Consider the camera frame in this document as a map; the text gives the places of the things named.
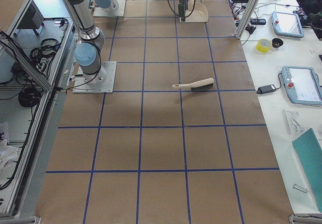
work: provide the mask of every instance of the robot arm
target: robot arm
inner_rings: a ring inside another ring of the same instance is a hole
[[[85,82],[99,85],[106,79],[107,74],[100,60],[100,51],[104,44],[103,32],[95,26],[85,0],[63,1],[83,42],[76,47],[75,58],[83,70]]]

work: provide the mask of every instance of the blue tape line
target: blue tape line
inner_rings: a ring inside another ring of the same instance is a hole
[[[101,107],[101,114],[100,114],[99,127],[100,127],[100,126],[101,126],[101,124],[102,124],[102,117],[103,117],[103,111],[104,111],[105,98],[106,98],[106,93],[104,93],[104,96],[103,96],[103,102],[102,102],[102,107]],[[100,129],[100,128],[98,128],[97,136],[96,136],[96,143],[95,143],[94,156],[93,156],[93,162],[92,162],[92,171],[91,171],[90,183],[89,183],[89,188],[88,188],[87,198],[86,198],[86,204],[85,204],[85,211],[84,211],[84,217],[83,217],[83,224],[85,224],[85,223],[86,223],[87,209],[88,209],[89,200],[90,200],[90,195],[91,195],[92,180],[93,180],[93,174],[94,174],[94,168],[95,168],[96,153],[97,153],[97,148],[98,148],[99,139],[100,139],[100,131],[101,131],[101,129]]]
[[[207,37],[105,37],[105,39],[206,39]],[[210,39],[218,39],[218,38],[235,38],[235,36],[218,36],[218,37],[209,37]]]
[[[218,124],[218,125],[185,125],[183,127],[261,127],[266,124]],[[58,129],[91,129],[91,128],[181,128],[182,126],[68,126],[58,127]]]
[[[113,32],[113,38],[112,38],[111,48],[110,48],[109,61],[111,60],[111,57],[112,57],[113,46],[114,46],[114,39],[115,39],[115,34],[116,34],[116,28],[117,28],[117,22],[118,22],[118,20],[119,20],[119,17],[116,17],[115,26],[114,26],[114,32]]]
[[[206,33],[207,33],[207,36],[209,37],[209,32],[208,32],[207,24],[206,24]],[[216,82],[217,89],[219,89],[218,77],[217,77],[217,72],[216,72],[216,68],[215,68],[215,63],[214,63],[214,58],[213,58],[213,53],[212,53],[211,43],[210,43],[210,39],[209,38],[208,38],[208,44],[209,44],[209,49],[210,49],[211,60],[213,61],[213,64],[212,65],[213,65],[213,72],[214,72],[214,75],[215,75],[215,82]],[[233,160],[232,160],[232,155],[231,155],[231,150],[230,150],[230,145],[229,145],[227,127],[226,127],[226,122],[225,122],[225,117],[224,117],[224,112],[223,112],[223,106],[222,106],[220,92],[218,92],[218,98],[219,98],[219,105],[220,105],[220,110],[221,110],[221,116],[222,116],[222,121],[223,121],[223,125],[224,125],[226,141],[227,141],[229,159],[230,159],[230,164],[231,164],[231,168],[232,168],[232,175],[233,175],[233,181],[234,181],[234,185],[235,185],[235,191],[236,191],[236,197],[237,197],[237,202],[238,202],[238,208],[239,208],[240,218],[242,220],[241,223],[242,224],[245,224],[245,222],[244,222],[244,216],[243,216],[243,210],[242,210],[242,208],[241,208],[242,206],[240,204],[240,198],[239,198],[239,193],[238,193],[237,181],[236,181],[236,177],[235,177],[235,172],[233,170],[234,169],[234,167],[233,167]]]
[[[137,175],[137,196],[136,196],[136,219],[135,223],[139,223],[139,208],[140,208],[140,179],[141,179],[141,154],[142,154],[142,126],[143,126],[143,104],[144,104],[144,81],[145,81],[145,57],[146,57],[146,35],[147,35],[147,0],[145,7],[145,37],[144,37],[144,53],[143,53],[143,73],[142,73],[142,95],[141,95],[141,119],[140,119],[140,142],[139,142],[139,160],[138,160],[138,175]]]
[[[214,61],[181,61],[180,64],[189,64],[189,63],[197,63],[197,64],[203,64],[203,63],[245,63],[247,62],[246,60],[229,60],[229,61],[220,61],[220,60],[214,60]],[[128,62],[128,61],[118,61],[117,62],[118,64],[120,63],[143,63],[142,61],[131,61],[131,62]],[[169,63],[178,63],[177,61],[145,61],[145,63],[149,63],[149,64],[162,64],[162,63],[166,63],[166,64],[169,64]]]
[[[176,29],[176,42],[177,42],[177,60],[178,60],[178,73],[179,73],[179,83],[181,83],[181,71],[180,71],[180,56],[179,56],[179,44],[178,44],[178,28],[177,28],[177,18],[175,18],[175,29]],[[185,181],[186,181],[186,194],[187,194],[187,211],[188,211],[188,222],[191,224],[191,211],[190,211],[190,197],[189,197],[189,180],[187,173],[187,152],[186,152],[186,141],[185,141],[185,128],[183,119],[183,100],[182,100],[182,90],[180,92],[180,108],[181,108],[181,124],[182,124],[182,139],[183,139],[183,153],[184,153],[184,163],[185,163]]]
[[[220,172],[220,171],[275,171],[278,167],[271,168],[222,168],[222,169],[184,169],[184,170],[49,170],[46,174],[79,174],[79,173],[173,173],[173,172]]]
[[[233,90],[204,90],[198,92],[254,92],[255,89],[233,89]],[[130,90],[130,91],[114,91],[116,93],[135,93],[135,92],[148,92],[148,93],[179,93],[179,92],[194,92],[188,90],[173,90],[173,91],[139,91],[139,90]]]

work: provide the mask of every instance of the brush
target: brush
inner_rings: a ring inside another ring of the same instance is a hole
[[[208,79],[204,79],[201,81],[192,82],[190,84],[172,85],[172,88],[178,88],[178,89],[191,88],[192,91],[202,91],[206,88],[212,87],[214,82],[215,82],[215,80],[213,78],[208,78]]]

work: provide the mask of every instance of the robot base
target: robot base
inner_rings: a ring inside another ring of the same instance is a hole
[[[119,7],[115,11],[104,11],[102,8],[96,8],[94,10],[93,16],[96,18],[108,18],[108,17],[122,17],[124,16],[125,11],[125,2],[126,0],[117,0]]]
[[[85,84],[80,86],[79,88],[76,87],[73,89],[74,93],[113,93],[114,87],[114,80],[115,80],[115,72],[116,72],[116,61],[103,61],[102,67],[106,70],[106,79],[102,83],[98,84]],[[83,74],[81,68],[78,69],[77,74]],[[84,78],[76,78],[75,86],[84,84]]]

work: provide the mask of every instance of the metal frame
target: metal frame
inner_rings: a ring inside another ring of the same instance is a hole
[[[22,218],[22,219],[7,219],[7,220],[0,220],[0,224],[40,224],[40,217],[32,216],[29,218]]]
[[[12,49],[15,49],[15,47],[12,45],[12,43],[9,42],[9,46]],[[6,49],[6,52],[11,55],[14,58],[14,55],[12,54],[11,51]],[[33,68],[29,62],[26,61],[26,59],[24,59],[21,55],[21,53],[19,51],[15,51],[17,58],[19,59],[20,65],[22,67],[23,70],[25,70],[33,79],[34,81],[41,86],[42,89],[44,89],[45,91],[51,91],[52,87],[49,84],[49,82],[47,81],[47,79],[45,78],[45,76],[43,76],[42,74],[40,74],[40,72]]]
[[[321,219],[315,218],[315,217],[300,217],[296,215],[291,215],[289,217],[290,224],[297,224],[297,223],[302,223],[302,224],[321,224],[322,223],[322,216]]]
[[[12,194],[11,194],[9,200],[8,200],[8,203],[7,203],[6,213],[10,214],[10,213],[12,213],[12,211],[14,209],[14,202],[15,202],[16,195],[17,195],[17,192],[18,192],[18,188],[19,188],[20,182],[22,180],[23,174],[25,172],[25,168],[27,166],[27,161],[29,159],[31,149],[32,149],[32,147],[34,145],[34,141],[36,139],[37,132],[38,132],[38,129],[40,127],[39,123],[41,122],[43,113],[44,113],[46,105],[47,105],[47,100],[49,99],[50,94],[51,94],[50,92],[45,92],[44,95],[42,96],[41,100],[40,100],[39,108],[37,110],[35,120],[34,120],[34,126],[31,128],[28,143],[26,144],[25,150],[22,153],[23,156],[22,156],[21,162],[19,164],[16,176],[15,176],[14,180],[11,183],[11,185],[13,185]]]
[[[256,7],[258,0],[249,0],[247,7],[245,9],[244,15],[242,17],[242,19],[240,20],[240,23],[238,25],[237,28],[237,32],[236,32],[236,38],[240,39],[243,35],[243,32],[251,18],[251,15]]]

